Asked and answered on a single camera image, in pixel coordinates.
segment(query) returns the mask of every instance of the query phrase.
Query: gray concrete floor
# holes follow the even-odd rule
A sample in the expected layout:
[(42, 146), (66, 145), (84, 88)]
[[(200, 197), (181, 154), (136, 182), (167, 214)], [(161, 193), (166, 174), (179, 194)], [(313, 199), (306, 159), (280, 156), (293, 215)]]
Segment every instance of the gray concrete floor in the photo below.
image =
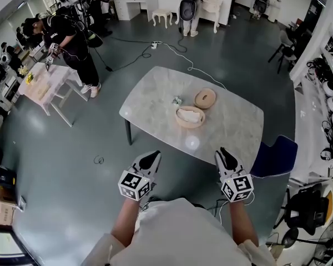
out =
[[(185, 56), (230, 91), (263, 109), (266, 144), (273, 144), (278, 135), (293, 139), (295, 101), (287, 66), (277, 75), (276, 60), (267, 63), (279, 46), (279, 27), (264, 18), (250, 23), (247, 11), (237, 11), (240, 16), (218, 34), (213, 33), (212, 24), (200, 22), (199, 35), (182, 41), (188, 47)], [(146, 14), (110, 27), (113, 36), (125, 39), (176, 45), (180, 38), (176, 25), (153, 27)], [(110, 38), (104, 42), (98, 50), (114, 69), (133, 61), (147, 46)], [(118, 215), (124, 200), (117, 186), (122, 171), (146, 151), (162, 152), (154, 195), (168, 200), (185, 196), (206, 208), (223, 198), (215, 166), (134, 127), (134, 143), (128, 145), (118, 112), (152, 67), (164, 66), (210, 81), (200, 72), (188, 72), (189, 63), (165, 46), (148, 52), (152, 54), (149, 59), (140, 58), (113, 73), (107, 72), (92, 52), (103, 86), (99, 96), (88, 103), (72, 93), (63, 107), (74, 121), (72, 128), (54, 110), (48, 117), (25, 96), (4, 123), (0, 136), (3, 164), (17, 171), (18, 195), (27, 200), (26, 211), (16, 214), (14, 229), (39, 262), (66, 266), (82, 262), (102, 234), (111, 230)], [(103, 164), (94, 164), (96, 156), (104, 158)], [(264, 242), (278, 215), (288, 177), (254, 182), (256, 199), (248, 211)], [(229, 229), (228, 208), (223, 208), (223, 222)]]

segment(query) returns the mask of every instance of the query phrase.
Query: round wooden lid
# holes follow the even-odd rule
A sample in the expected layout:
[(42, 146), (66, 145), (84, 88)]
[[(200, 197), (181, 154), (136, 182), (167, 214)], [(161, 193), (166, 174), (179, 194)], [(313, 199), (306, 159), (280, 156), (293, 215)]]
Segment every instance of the round wooden lid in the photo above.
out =
[(194, 104), (200, 109), (208, 109), (216, 101), (216, 93), (209, 88), (203, 88), (194, 99)]

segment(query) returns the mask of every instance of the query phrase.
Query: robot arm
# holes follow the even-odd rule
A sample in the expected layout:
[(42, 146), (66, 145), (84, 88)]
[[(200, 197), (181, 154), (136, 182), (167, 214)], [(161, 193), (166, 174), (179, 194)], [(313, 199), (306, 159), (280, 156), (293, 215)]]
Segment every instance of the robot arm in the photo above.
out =
[(251, 175), (243, 169), (243, 163), (225, 148), (215, 153), (215, 160), (222, 183), (222, 192), (230, 202), (247, 199), (254, 190)]
[(154, 175), (158, 170), (162, 155), (160, 151), (147, 152), (138, 156), (118, 182), (121, 195), (140, 201), (152, 190)]

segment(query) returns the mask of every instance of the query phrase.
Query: blue chair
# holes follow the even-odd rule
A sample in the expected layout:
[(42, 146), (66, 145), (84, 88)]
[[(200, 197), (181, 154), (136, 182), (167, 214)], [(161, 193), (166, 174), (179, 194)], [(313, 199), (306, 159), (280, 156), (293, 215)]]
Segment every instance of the blue chair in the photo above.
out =
[(265, 178), (285, 175), (294, 168), (298, 145), (285, 136), (279, 136), (272, 147), (260, 144), (250, 174)]

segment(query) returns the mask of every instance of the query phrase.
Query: wooden stool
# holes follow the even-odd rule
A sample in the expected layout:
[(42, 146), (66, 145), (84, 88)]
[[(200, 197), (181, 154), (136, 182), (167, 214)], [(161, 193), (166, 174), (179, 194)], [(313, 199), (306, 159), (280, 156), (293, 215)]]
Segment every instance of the wooden stool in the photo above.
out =
[(173, 14), (171, 11), (169, 10), (163, 10), (163, 9), (158, 9), (158, 10), (155, 10), (153, 11), (153, 15), (152, 15), (152, 19), (153, 19), (153, 22), (154, 22), (154, 25), (155, 26), (157, 23), (155, 21), (155, 16), (158, 16), (159, 18), (159, 23), (160, 23), (160, 17), (164, 17), (165, 19), (165, 28), (167, 29), (168, 28), (168, 16), (170, 15), (170, 25), (172, 25), (171, 23), (171, 20), (173, 19)]

